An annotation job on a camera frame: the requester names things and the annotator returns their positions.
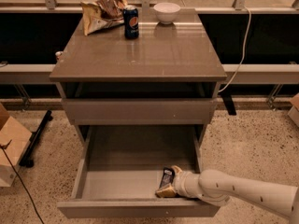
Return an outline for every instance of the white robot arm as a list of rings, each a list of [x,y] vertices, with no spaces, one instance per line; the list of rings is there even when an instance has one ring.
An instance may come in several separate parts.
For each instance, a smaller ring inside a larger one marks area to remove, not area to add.
[[[230,196],[234,196],[285,217],[290,224],[299,223],[297,187],[235,177],[217,170],[194,174],[177,166],[173,169],[176,175],[171,188],[180,196],[198,198],[217,206],[226,205]],[[159,191],[163,193],[164,188],[159,189],[157,195]]]

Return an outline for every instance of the snack bag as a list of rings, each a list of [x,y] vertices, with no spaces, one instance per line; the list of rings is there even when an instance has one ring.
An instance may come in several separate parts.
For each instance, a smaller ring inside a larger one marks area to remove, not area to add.
[[[127,5],[127,0],[81,2],[84,34],[123,24],[122,11]]]

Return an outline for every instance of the box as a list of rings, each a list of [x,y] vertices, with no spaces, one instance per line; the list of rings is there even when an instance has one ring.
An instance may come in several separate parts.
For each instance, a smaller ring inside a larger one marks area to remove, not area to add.
[[[20,169],[21,157],[29,146],[31,135],[32,133],[12,118],[0,104],[0,144],[6,145],[11,140],[5,152],[17,171]],[[15,177],[7,157],[0,149],[0,187],[10,187]]]
[[[299,127],[299,93],[293,96],[290,102],[292,103],[292,108],[290,109],[288,116]]]

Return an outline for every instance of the open drawer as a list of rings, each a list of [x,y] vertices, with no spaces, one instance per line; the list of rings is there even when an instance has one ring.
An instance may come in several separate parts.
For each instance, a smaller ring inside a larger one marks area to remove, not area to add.
[[[216,99],[63,99],[63,106],[76,125],[204,124]]]
[[[194,127],[91,126],[67,217],[213,217],[219,207],[194,199],[155,196],[163,168],[196,172]]]

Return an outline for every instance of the speckled floor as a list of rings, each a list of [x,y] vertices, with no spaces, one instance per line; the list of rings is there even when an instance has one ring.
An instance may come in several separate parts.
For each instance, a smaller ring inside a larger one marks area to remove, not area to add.
[[[9,111],[34,131],[45,111]],[[64,111],[55,110],[34,155],[35,167],[21,168],[45,223],[171,223],[171,224],[269,224],[287,220],[233,198],[211,218],[100,218],[67,219],[56,203],[67,200],[73,188],[82,145]],[[228,116],[217,110],[202,145],[204,168],[246,178],[299,185],[299,128],[287,110],[237,110]],[[11,188],[0,188],[0,223],[40,223],[18,178]]]

